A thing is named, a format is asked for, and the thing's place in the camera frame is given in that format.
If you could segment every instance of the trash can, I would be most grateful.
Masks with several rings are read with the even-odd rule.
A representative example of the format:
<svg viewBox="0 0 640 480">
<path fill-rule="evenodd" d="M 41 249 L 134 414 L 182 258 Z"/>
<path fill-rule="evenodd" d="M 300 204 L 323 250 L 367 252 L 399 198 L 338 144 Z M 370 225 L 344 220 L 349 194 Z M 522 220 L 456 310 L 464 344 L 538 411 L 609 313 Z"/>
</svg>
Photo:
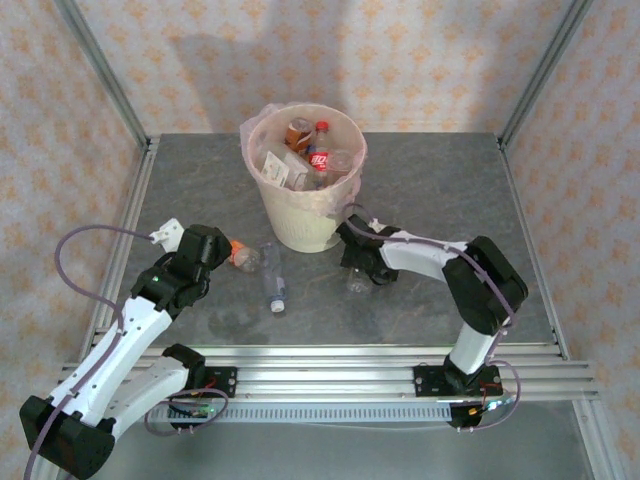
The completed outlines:
<svg viewBox="0 0 640 480">
<path fill-rule="evenodd" d="M 304 117 L 314 125 L 329 122 L 336 148 L 351 152 L 353 168 L 334 185 L 317 191 L 295 192 L 268 183 L 260 173 L 264 142 L 283 141 L 289 122 Z M 278 240 L 292 250 L 315 253 L 339 241 L 336 228 L 342 223 L 344 205 L 355 200 L 367 153 L 362 132 L 347 115 L 320 104 L 267 105 L 257 117 L 240 126 L 242 154 L 256 180 L 267 215 Z"/>
</svg>

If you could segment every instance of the patterned wallpaper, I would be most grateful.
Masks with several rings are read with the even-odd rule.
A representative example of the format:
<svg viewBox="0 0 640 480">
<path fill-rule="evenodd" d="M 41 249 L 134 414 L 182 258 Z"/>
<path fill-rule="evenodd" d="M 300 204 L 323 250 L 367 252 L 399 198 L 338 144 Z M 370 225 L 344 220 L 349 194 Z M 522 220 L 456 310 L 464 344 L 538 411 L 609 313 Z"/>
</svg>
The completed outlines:
<svg viewBox="0 0 640 480">
<path fill-rule="evenodd" d="M 78 3 L 150 134 L 307 100 L 369 131 L 497 132 L 571 0 Z"/>
<path fill-rule="evenodd" d="M 640 472 L 640 15 L 594 2 L 509 152 L 571 354 Z"/>
<path fill-rule="evenodd" d="M 138 153 L 52 1 L 3 1 L 0 46 L 0 476 L 21 479 L 18 409 L 77 360 L 90 314 L 53 251 L 74 227 L 117 221 Z M 97 289 L 112 241 L 69 242 L 70 276 Z"/>
</svg>

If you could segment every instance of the purple cable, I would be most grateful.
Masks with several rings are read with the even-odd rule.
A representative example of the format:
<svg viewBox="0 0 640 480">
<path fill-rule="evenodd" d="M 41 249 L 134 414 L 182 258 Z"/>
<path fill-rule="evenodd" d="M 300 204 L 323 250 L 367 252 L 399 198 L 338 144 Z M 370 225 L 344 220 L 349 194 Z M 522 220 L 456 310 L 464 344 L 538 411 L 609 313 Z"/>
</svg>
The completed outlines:
<svg viewBox="0 0 640 480">
<path fill-rule="evenodd" d="M 151 237 L 148 235 L 127 230 L 125 228 L 113 227 L 111 225 L 85 225 L 84 227 L 79 227 L 74 230 L 71 230 L 64 237 L 62 237 L 58 242 L 56 251 L 54 253 L 54 261 L 56 264 L 56 270 L 58 271 L 58 275 L 60 275 L 60 278 L 62 278 L 62 281 L 66 283 L 72 290 L 78 292 L 80 295 L 84 295 L 85 297 L 89 297 L 92 300 L 95 300 L 100 303 L 104 303 L 105 305 L 113 309 L 117 317 L 119 332 L 116 331 L 116 334 L 111 340 L 111 343 L 109 344 L 105 352 L 102 354 L 102 356 L 93 365 L 93 367 L 91 367 L 89 371 L 87 371 L 87 373 L 83 375 L 82 378 L 80 378 L 73 387 L 71 387 L 70 392 L 72 394 L 66 395 L 64 398 L 62 398 L 62 400 L 60 400 L 60 403 L 58 404 L 58 406 L 53 410 L 53 412 L 51 413 L 51 415 L 43 425 L 42 430 L 40 430 L 40 434 L 38 435 L 38 438 L 36 438 L 36 441 L 33 444 L 31 453 L 29 454 L 29 459 L 27 460 L 27 466 L 24 470 L 24 477 L 23 477 L 24 480 L 31 479 L 31 473 L 33 472 L 33 466 L 35 464 L 36 457 L 38 456 L 38 452 L 40 451 L 40 448 L 42 448 L 42 444 L 44 443 L 44 440 L 47 434 L 49 433 L 49 430 L 51 429 L 51 425 L 53 425 L 53 422 L 58 417 L 62 409 L 66 406 L 66 404 L 69 403 L 69 401 L 73 398 L 73 395 L 76 394 L 80 390 L 80 388 L 82 388 L 82 386 L 85 383 L 87 383 L 89 379 L 96 373 L 96 371 L 98 371 L 98 369 L 102 367 L 104 362 L 107 361 L 111 353 L 113 353 L 113 351 L 117 347 L 118 342 L 122 337 L 122 331 L 124 330 L 124 317 L 122 315 L 122 309 L 118 307 L 114 302 L 109 300 L 108 298 L 98 295 L 97 293 L 93 293 L 88 290 L 85 290 L 84 288 L 79 287 L 78 285 L 73 283 L 73 281 L 67 276 L 67 274 L 62 268 L 62 263 L 60 261 L 62 247 L 71 237 L 73 237 L 74 235 L 77 235 L 78 233 L 85 232 L 87 230 L 111 230 L 114 232 L 126 233 L 128 235 L 132 235 L 138 238 L 143 238 L 145 240 L 151 240 Z"/>
<path fill-rule="evenodd" d="M 217 388 L 194 388 L 192 390 L 181 390 L 171 395 L 171 397 L 175 397 L 178 395 L 187 395 L 192 393 L 215 393 L 216 395 L 219 395 L 220 397 L 222 397 L 222 399 L 224 400 L 224 406 L 220 409 L 220 411 L 218 411 L 213 417 L 211 417 L 206 422 L 203 422 L 198 426 L 189 428 L 189 431 L 191 433 L 211 425 L 214 421 L 216 421 L 220 417 L 220 415 L 224 413 L 224 411 L 229 406 L 229 397 L 227 396 L 226 393 L 224 393 L 222 390 L 218 390 Z M 162 402 L 159 402 L 158 405 L 185 406 L 185 405 L 194 405 L 194 404 L 188 403 L 188 402 L 177 402 L 174 400 L 163 400 Z M 149 422 L 149 413 L 151 413 L 151 411 L 148 411 L 144 415 L 144 426 L 149 433 L 156 435 L 158 437 L 171 437 L 173 435 L 180 435 L 180 433 L 182 433 L 182 429 L 162 431 L 162 430 L 156 430 L 155 428 L 152 428 L 151 423 Z"/>
<path fill-rule="evenodd" d="M 518 373 L 516 372 L 515 368 L 512 365 L 510 365 L 509 363 L 505 362 L 504 360 L 491 360 L 491 357 L 493 356 L 493 352 L 495 351 L 496 347 L 498 346 L 498 343 L 500 343 L 501 335 L 506 332 L 505 329 L 513 323 L 513 319 L 515 318 L 515 312 L 511 308 L 511 305 L 509 305 L 509 302 L 504 297 L 504 295 L 502 294 L 502 292 L 500 291 L 498 286 L 494 283 L 494 281 L 491 279 L 489 274 L 478 264 L 478 262 L 476 262 L 473 258 L 471 258 L 471 256 L 469 256 L 468 254 L 466 254 L 465 252 L 463 252 L 459 248 L 456 248 L 456 247 L 454 247 L 452 245 L 449 245 L 447 243 L 442 243 L 442 242 L 438 242 L 436 240 L 431 240 L 429 238 L 420 238 L 420 237 L 414 237 L 414 238 L 392 238 L 392 237 L 385 237 L 383 235 L 376 235 L 376 234 L 373 234 L 373 233 L 365 232 L 364 230 L 361 230 L 358 227 L 356 227 L 349 220 L 349 217 L 346 215 L 346 211 L 349 208 L 358 208 L 358 209 L 362 210 L 369 217 L 370 221 L 373 220 L 374 217 L 373 217 L 373 215 L 371 215 L 369 210 L 367 210 L 363 205 L 360 205 L 359 203 L 348 203 L 348 204 L 346 204 L 343 207 L 342 212 L 345 214 L 344 215 L 345 216 L 344 222 L 347 224 L 347 226 L 349 227 L 349 229 L 351 231 L 353 231 L 353 232 L 355 232 L 355 233 L 357 233 L 359 235 L 371 238 L 372 240 L 382 240 L 383 242 L 389 242 L 389 243 L 417 243 L 417 244 L 429 245 L 431 247 L 440 248 L 441 250 L 444 250 L 445 252 L 447 252 L 447 251 L 453 252 L 456 255 L 460 256 L 462 259 L 464 259 L 469 265 L 471 265 L 473 267 L 473 269 L 476 272 L 478 272 L 478 274 L 482 277 L 482 279 L 485 282 L 487 282 L 487 285 L 489 286 L 491 291 L 498 298 L 498 301 L 500 302 L 500 305 L 502 305 L 502 308 L 504 308 L 505 312 L 507 312 L 507 315 L 509 316 L 509 322 L 507 324 L 501 326 L 500 330 L 498 331 L 498 335 L 496 335 L 495 340 L 493 341 L 493 343 L 491 344 L 491 347 L 489 347 L 489 350 L 487 351 L 487 355 L 485 357 L 485 362 L 487 362 L 487 365 L 494 365 L 496 362 L 500 362 L 501 364 L 503 364 L 503 365 L 507 366 L 509 369 L 511 369 L 511 371 L 513 372 L 513 375 L 514 375 L 515 382 L 516 382 L 516 398 L 515 398 L 515 401 L 513 402 L 513 407 L 511 407 L 511 410 L 509 411 L 509 413 L 507 415 L 505 415 L 504 417 L 502 417 L 500 420 L 498 420 L 498 421 L 496 421 L 494 423 L 491 423 L 489 425 L 486 425 L 484 427 L 477 427 L 477 428 L 472 428 L 472 429 L 468 429 L 468 430 L 469 431 L 472 431 L 472 430 L 484 430 L 486 428 L 493 427 L 493 426 L 498 425 L 498 424 L 502 423 L 503 421 L 505 421 L 507 418 L 509 418 L 513 414 L 515 409 L 518 407 L 518 404 L 520 403 L 521 386 L 522 385 L 521 385 L 521 382 L 520 382 L 520 377 L 518 376 Z"/>
</svg>

